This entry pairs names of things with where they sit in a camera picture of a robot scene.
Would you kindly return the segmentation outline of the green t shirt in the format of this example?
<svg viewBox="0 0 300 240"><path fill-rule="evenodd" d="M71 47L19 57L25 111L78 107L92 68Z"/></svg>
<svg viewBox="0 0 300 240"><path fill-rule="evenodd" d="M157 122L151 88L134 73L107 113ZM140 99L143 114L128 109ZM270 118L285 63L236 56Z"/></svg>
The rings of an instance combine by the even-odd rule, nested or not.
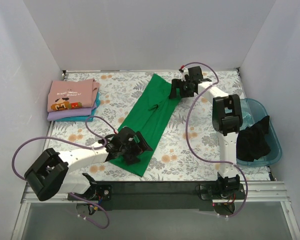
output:
<svg viewBox="0 0 300 240"><path fill-rule="evenodd" d="M109 162L121 169L142 177L154 154L154 150L166 129L170 118L181 101L180 97L169 98L172 84L157 74L153 74L142 95L119 127L129 127L140 132L152 148L138 156L140 162L128 165L122 157Z"/></svg>

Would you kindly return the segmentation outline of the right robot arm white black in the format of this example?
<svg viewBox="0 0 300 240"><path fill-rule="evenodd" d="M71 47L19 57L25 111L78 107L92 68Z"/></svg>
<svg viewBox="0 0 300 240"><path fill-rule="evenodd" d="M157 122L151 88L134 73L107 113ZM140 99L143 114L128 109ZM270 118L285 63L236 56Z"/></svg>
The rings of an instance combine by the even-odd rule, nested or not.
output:
<svg viewBox="0 0 300 240"><path fill-rule="evenodd" d="M239 170L237 164L237 139L243 124L240 97L237 94L229 94L217 87L219 77L213 82L203 76L200 66L212 69L206 64L198 63L197 66L187 68L189 64L180 67L181 78L171 81L169 98L190 98L197 94L196 100L204 97L212 104L212 126L217 132L220 161L217 171L216 186L212 193L222 199L227 199L240 188Z"/></svg>

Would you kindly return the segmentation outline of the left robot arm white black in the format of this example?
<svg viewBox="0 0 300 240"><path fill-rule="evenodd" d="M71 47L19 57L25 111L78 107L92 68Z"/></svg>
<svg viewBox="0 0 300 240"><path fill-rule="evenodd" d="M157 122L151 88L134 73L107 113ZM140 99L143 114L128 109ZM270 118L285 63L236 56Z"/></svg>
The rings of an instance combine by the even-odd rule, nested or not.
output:
<svg viewBox="0 0 300 240"><path fill-rule="evenodd" d="M103 197L103 190L91 175L77 173L77 170L117 158L127 165L137 164L143 154L152 150L152 145L140 131L125 126L92 146L59 152L53 148L44 150L24 178L42 202L61 193L96 201Z"/></svg>

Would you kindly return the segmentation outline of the teal folded t shirt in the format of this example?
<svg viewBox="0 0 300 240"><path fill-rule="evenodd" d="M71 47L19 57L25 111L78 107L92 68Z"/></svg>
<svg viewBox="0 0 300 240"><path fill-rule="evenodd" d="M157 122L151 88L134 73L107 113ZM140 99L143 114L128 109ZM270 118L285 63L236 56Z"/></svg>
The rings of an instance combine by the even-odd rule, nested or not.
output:
<svg viewBox="0 0 300 240"><path fill-rule="evenodd" d="M85 122L88 117L95 115L97 107L100 105L99 96L100 93L98 92L92 107L78 108L70 111L66 110L64 113L56 113L54 116L51 113L48 119L55 122Z"/></svg>

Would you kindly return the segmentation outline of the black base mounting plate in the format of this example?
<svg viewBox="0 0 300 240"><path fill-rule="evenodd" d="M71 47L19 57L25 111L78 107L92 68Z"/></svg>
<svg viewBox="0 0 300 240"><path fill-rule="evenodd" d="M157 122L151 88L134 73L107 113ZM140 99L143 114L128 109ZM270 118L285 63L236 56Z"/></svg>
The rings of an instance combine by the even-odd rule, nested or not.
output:
<svg viewBox="0 0 300 240"><path fill-rule="evenodd" d="M95 198L112 210L213 211L213 201L224 201L215 181L100 181Z"/></svg>

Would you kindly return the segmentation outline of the lilac folded t shirt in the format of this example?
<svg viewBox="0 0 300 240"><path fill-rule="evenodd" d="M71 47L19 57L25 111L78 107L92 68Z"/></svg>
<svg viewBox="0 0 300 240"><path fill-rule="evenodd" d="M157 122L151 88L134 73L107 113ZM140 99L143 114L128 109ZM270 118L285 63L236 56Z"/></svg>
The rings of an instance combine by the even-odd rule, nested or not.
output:
<svg viewBox="0 0 300 240"><path fill-rule="evenodd" d="M64 118L75 119L78 117L87 118L92 115L93 111L96 110L98 106L94 104L92 107L83 107L70 110L54 111L50 112L47 116L48 121L57 121Z"/></svg>

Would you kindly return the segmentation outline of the floral patterned table mat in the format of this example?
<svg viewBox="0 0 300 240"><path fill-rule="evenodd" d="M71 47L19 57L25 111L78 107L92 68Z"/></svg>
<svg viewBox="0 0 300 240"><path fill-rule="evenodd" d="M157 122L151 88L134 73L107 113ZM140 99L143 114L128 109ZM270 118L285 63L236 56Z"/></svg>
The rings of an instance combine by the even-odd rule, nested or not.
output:
<svg viewBox="0 0 300 240"><path fill-rule="evenodd" d="M151 72L73 72L68 81L95 79L100 84L96 119L55 122L46 148L69 151L76 144L89 146L118 128L142 95ZM98 181L213 181L219 169L220 148L212 126L212 105L205 98L184 98L175 108L143 176L111 163L81 169Z"/></svg>

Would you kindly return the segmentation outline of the blue transparent plastic bin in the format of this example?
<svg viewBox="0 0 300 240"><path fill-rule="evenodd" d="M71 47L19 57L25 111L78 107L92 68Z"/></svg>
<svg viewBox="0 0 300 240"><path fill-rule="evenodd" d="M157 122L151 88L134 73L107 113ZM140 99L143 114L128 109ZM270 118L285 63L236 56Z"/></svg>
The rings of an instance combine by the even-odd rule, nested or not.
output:
<svg viewBox="0 0 300 240"><path fill-rule="evenodd" d="M240 130L245 130L247 127L251 127L253 124L268 116L265 107L255 99L244 98L240 100L240 104L243 119ZM249 167L266 167L277 163L281 159L283 151L271 120L269 121L268 134L266 134L264 138L270 148L269 154L254 161L237 159L237 163L241 166Z"/></svg>

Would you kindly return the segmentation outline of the pink folded printed t shirt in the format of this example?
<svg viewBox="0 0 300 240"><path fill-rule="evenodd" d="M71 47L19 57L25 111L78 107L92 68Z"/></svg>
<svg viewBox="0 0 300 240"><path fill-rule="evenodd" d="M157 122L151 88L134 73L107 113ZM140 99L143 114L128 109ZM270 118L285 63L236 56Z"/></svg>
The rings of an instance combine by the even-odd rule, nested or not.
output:
<svg viewBox="0 0 300 240"><path fill-rule="evenodd" d="M94 78L82 81L53 81L47 97L47 111L59 112L90 108L97 98L100 83Z"/></svg>

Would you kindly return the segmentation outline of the black t shirt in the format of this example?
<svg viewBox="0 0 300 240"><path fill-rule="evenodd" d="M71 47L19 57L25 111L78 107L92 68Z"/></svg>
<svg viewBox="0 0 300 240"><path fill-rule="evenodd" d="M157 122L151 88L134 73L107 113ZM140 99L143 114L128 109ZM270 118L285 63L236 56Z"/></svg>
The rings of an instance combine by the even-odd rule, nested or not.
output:
<svg viewBox="0 0 300 240"><path fill-rule="evenodd" d="M252 126L248 126L238 133L236 141L236 157L244 162L253 162L271 152L266 142L269 133L270 116L267 115Z"/></svg>

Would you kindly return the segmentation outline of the aluminium frame rail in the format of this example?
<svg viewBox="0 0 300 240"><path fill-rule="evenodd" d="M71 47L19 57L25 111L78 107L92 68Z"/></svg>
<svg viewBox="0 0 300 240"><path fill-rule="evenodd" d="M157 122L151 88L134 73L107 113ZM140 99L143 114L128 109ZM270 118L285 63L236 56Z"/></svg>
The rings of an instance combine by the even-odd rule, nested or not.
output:
<svg viewBox="0 0 300 240"><path fill-rule="evenodd" d="M88 207L65 193L40 202L26 188L12 234L14 240L300 240L283 182L251 181L233 204L212 202L212 211L140 209L100 211L80 217Z"/></svg>

